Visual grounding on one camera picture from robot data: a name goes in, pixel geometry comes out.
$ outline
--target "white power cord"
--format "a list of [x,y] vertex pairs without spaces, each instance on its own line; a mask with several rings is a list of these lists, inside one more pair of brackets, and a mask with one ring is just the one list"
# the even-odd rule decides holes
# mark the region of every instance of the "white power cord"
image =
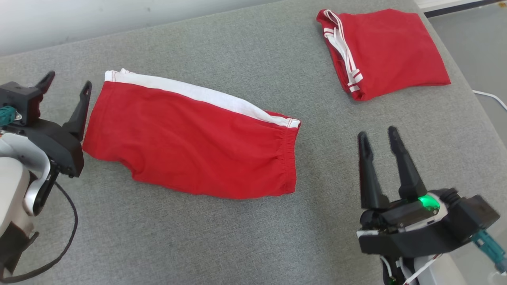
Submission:
[[389,265],[389,262],[387,262],[387,259],[383,256],[380,256],[380,259],[384,262],[385,267],[387,267],[387,273],[389,273],[389,277],[391,279],[394,279],[394,277],[392,276],[391,266]]
[[403,285],[409,285],[410,282],[414,281],[417,276],[419,276],[424,270],[426,270],[426,268],[428,268],[431,264],[433,264],[433,262],[435,262],[435,260],[437,260],[437,258],[439,258],[440,256],[442,256],[441,254],[439,255],[435,255],[432,259],[430,259],[430,261],[426,262],[426,264],[424,264],[423,267],[419,268],[419,270],[417,270],[412,276],[410,276],[407,280],[405,280],[405,283],[403,283]]
[[[403,257],[400,257],[400,260],[398,260],[398,262],[396,264],[402,270],[402,273],[403,273],[403,276],[405,277],[405,279],[412,276],[412,272],[410,271],[410,269],[408,269],[405,266],[405,264],[403,263]],[[414,285],[415,283],[416,283],[415,281],[412,281],[412,282],[409,282],[408,285]]]
[[493,94],[490,94],[490,93],[486,93],[486,92],[481,92],[481,91],[476,91],[476,90],[472,90],[475,94],[478,94],[478,95],[484,95],[484,96],[488,96],[488,97],[491,97],[495,100],[498,101],[498,103],[500,103],[500,105],[502,105],[502,107],[507,111],[507,105],[505,105],[505,103],[503,103],[502,100],[500,100],[500,98],[498,98],[497,96],[493,95]]

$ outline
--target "cable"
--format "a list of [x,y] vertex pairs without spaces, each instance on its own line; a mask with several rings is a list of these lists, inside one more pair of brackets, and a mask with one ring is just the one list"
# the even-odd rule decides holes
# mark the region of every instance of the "cable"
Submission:
[[391,277],[391,279],[394,279],[392,276],[391,266],[389,265],[389,262],[387,262],[387,259],[383,256],[380,256],[380,260],[382,260],[385,264],[385,267],[387,267],[387,273],[389,273],[389,277]]
[[476,90],[472,90],[475,94],[478,94],[478,95],[484,95],[484,96],[488,96],[488,97],[491,97],[495,100],[498,101],[498,103],[500,103],[500,105],[502,105],[502,107],[507,111],[507,105],[505,105],[505,103],[503,103],[502,100],[500,100],[500,98],[498,98],[497,96],[493,95],[493,94],[490,94],[490,93],[486,93],[486,92],[482,92],[482,91],[476,91]]
[[403,257],[400,257],[400,260],[398,260],[398,263],[400,264],[400,268],[402,270],[402,273],[403,273],[403,277],[405,279],[409,278],[410,276],[412,276],[412,272],[410,271],[410,269],[408,269],[407,266],[405,266],[404,262],[403,262]]
[[423,267],[419,268],[419,270],[417,270],[412,276],[410,276],[407,280],[405,280],[405,283],[403,283],[403,285],[409,285],[410,282],[414,281],[417,278],[417,276],[419,276],[424,270],[426,270],[426,268],[428,268],[431,264],[433,264],[433,262],[435,262],[435,260],[437,260],[437,258],[439,258],[440,256],[442,256],[442,254],[435,255],[430,261],[426,262],[426,264],[424,264]]
[[69,202],[70,206],[72,207],[72,211],[74,212],[74,228],[72,229],[72,233],[70,234],[70,238],[68,239],[67,245],[63,249],[62,253],[60,253],[60,255],[55,260],[51,261],[50,263],[48,263],[36,270],[33,270],[33,271],[23,274],[23,275],[8,277],[8,278],[4,279],[3,278],[4,269],[3,269],[3,266],[0,266],[0,283],[17,283],[17,282],[28,280],[28,279],[33,278],[41,273],[46,272],[51,267],[53,267],[55,264],[57,264],[62,259],[62,257],[67,253],[67,250],[70,248],[70,245],[72,244],[72,240],[74,239],[74,235],[76,234],[76,231],[78,229],[78,211],[76,210],[76,206],[72,202],[72,200],[69,197],[69,195],[67,194],[67,192],[65,192],[65,190],[62,188],[62,186],[60,186],[60,184],[58,184],[57,182],[55,182],[55,186],[67,198],[67,201]]

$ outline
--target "gray table surface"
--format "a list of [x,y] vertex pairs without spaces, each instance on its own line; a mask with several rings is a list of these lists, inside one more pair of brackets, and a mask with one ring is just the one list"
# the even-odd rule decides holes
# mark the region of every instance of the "gray table surface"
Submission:
[[[282,197],[192,196],[134,182],[121,164],[85,155],[80,178],[59,178],[80,215],[74,243],[60,264],[26,284],[381,284],[378,257],[362,254],[355,235],[362,212],[356,136],[370,136],[380,183],[395,199],[389,125],[399,128],[429,189],[480,193],[507,214],[507,151],[429,22],[423,18],[452,85],[359,103],[331,64],[315,21],[323,8],[420,13],[405,0],[287,0],[0,58],[0,82],[30,85],[56,71],[41,111],[57,123],[70,116],[86,80],[94,83],[93,107],[104,71],[122,67],[303,122],[296,192]],[[17,273],[57,256],[72,220],[54,191],[36,219],[41,237]]]

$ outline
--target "white robot arm casing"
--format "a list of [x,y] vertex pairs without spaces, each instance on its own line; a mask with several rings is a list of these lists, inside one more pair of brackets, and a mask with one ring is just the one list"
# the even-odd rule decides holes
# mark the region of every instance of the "white robot arm casing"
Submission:
[[26,136],[6,133],[0,137],[0,157],[14,158],[28,168],[28,170],[40,173],[40,177],[25,188],[26,194],[22,203],[24,210],[30,216],[35,216],[33,212],[35,198],[41,186],[48,178],[51,168],[48,156]]
[[11,157],[0,157],[0,236],[12,222],[26,235],[33,230],[31,217],[22,204],[30,182],[28,169]]

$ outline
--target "folded red shorts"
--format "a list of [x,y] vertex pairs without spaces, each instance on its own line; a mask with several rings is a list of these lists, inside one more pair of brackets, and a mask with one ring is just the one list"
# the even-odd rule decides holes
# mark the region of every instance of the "folded red shorts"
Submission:
[[136,181],[247,199],[292,193],[301,122],[215,90],[107,71],[83,149]]
[[411,86],[451,84],[440,53],[418,14],[321,10],[325,42],[343,89],[366,101]]

